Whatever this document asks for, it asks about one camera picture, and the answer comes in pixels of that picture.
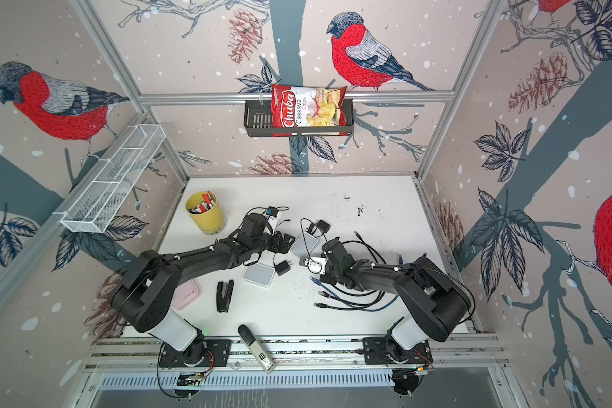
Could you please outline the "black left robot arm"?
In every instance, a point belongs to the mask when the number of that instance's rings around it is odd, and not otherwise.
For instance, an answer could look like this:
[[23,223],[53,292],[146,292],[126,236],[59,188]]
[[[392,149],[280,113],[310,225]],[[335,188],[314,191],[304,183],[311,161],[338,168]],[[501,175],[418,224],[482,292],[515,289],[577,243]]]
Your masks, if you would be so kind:
[[253,265],[254,256],[278,253],[274,239],[281,213],[287,207],[255,207],[229,236],[183,253],[141,253],[109,297],[110,306],[136,331],[148,333],[181,353],[195,366],[207,354],[202,331],[171,308],[175,290],[185,282],[240,265]]

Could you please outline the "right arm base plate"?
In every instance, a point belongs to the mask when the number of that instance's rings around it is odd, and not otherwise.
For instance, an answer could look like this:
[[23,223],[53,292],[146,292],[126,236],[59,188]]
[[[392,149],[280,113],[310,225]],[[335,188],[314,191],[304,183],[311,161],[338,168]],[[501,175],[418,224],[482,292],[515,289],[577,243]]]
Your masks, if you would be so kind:
[[431,366],[433,356],[428,341],[417,343],[410,350],[405,350],[388,337],[362,338],[360,354],[364,356],[365,363],[370,366],[377,365],[421,365]]

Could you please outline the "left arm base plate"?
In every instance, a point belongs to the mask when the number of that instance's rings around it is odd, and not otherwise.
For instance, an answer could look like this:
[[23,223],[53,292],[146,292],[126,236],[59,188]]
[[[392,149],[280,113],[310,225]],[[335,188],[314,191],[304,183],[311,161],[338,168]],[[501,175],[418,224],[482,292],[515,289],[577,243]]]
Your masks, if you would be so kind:
[[226,367],[232,341],[224,338],[206,338],[200,345],[190,346],[181,352],[166,343],[161,344],[158,366],[160,368],[192,369],[193,367]]

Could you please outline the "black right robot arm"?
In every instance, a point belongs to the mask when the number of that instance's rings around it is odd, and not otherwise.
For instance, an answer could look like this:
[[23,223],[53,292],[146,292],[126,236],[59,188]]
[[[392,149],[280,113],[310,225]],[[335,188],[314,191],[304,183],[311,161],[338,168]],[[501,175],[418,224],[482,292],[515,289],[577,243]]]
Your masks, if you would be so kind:
[[375,292],[381,299],[390,293],[406,307],[408,315],[394,323],[377,346],[367,348],[366,354],[379,363],[406,364],[417,358],[429,365],[425,343],[430,339],[445,342],[457,326],[474,314],[474,295],[426,255],[412,263],[386,265],[353,258],[338,239],[328,241],[322,252],[326,263],[317,280],[319,284],[339,285],[349,297]]

